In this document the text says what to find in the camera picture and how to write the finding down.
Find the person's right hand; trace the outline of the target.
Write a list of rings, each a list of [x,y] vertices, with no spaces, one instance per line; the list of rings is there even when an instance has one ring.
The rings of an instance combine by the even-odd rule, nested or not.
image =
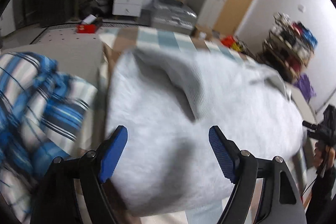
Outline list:
[[[313,165],[317,170],[317,175],[324,178],[335,168],[335,145],[329,146],[323,141],[315,143]]]

